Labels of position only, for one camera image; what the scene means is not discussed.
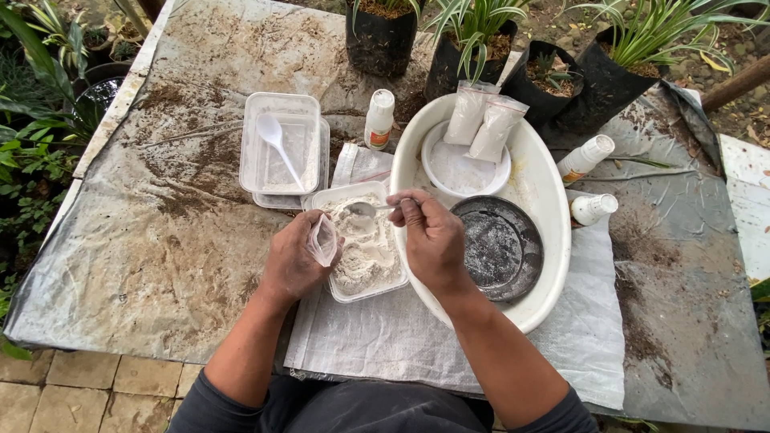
table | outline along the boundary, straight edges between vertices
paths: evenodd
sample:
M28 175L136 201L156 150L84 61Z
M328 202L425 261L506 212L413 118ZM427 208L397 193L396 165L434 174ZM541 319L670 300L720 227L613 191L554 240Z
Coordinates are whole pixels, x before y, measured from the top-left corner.
M340 15L169 0L15 295L6 335L206 362L259 283L270 236L290 220L238 184L246 97L315 96L334 155L363 131L375 89L394 89L397 121L408 122L432 49L420 34L404 77L365 76L347 66ZM622 179L609 164L577 185L621 201L611 235L628 342L624 412L768 429L770 388L725 182L676 133L684 144L669 155L680 169ZM549 144L558 157L579 137Z

hand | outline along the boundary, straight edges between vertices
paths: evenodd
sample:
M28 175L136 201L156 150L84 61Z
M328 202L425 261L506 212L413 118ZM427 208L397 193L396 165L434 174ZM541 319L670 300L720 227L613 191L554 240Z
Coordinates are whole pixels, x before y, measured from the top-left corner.
M305 249L310 228L323 215L322 210L300 213L270 241L265 271L257 293L282 309L321 285L342 257L345 238L337 238L337 254L330 267L323 267Z
M418 280L436 296L465 288L470 276L465 268L465 227L435 197L423 190L404 190L387 197L401 204L388 219L407 228L407 261Z

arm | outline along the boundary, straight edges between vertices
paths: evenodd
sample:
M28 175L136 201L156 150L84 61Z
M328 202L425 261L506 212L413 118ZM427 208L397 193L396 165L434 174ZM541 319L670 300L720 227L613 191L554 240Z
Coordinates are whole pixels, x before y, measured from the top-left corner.
M399 192L388 197L388 203L401 204L390 220L407 228L410 269L449 315L470 367L503 424L519 428L556 408L569 384L471 280L463 263L460 219L422 190Z
M318 288L333 268L322 267L305 249L310 228L322 214L320 210L301 213L273 237L259 286L203 368L169 431L188 431L186 427L253 431L256 427L286 312ZM341 254L339 248L335 262Z

bottle cap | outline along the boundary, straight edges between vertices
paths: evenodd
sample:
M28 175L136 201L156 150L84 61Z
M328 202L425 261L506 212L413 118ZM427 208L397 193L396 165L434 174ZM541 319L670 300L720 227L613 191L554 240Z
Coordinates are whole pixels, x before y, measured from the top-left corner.
M601 194L592 197L588 202L588 210L594 215L607 215L618 210L618 199L612 194Z
M396 97L387 89L375 90L369 102L369 110L384 116L393 114L396 105Z
M605 135L595 136L581 147L583 157L592 163L602 161L604 158L610 156L610 153L612 153L613 150L615 150L615 142Z

dark shirt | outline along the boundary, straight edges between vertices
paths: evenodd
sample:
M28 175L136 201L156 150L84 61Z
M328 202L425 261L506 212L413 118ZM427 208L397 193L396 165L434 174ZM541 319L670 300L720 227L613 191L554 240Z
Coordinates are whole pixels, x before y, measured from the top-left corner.
M201 370L167 433L469 433L489 431L486 401L422 384L299 381L273 376L265 403L250 408L214 388ZM597 425L570 387L555 408L513 433L595 433Z

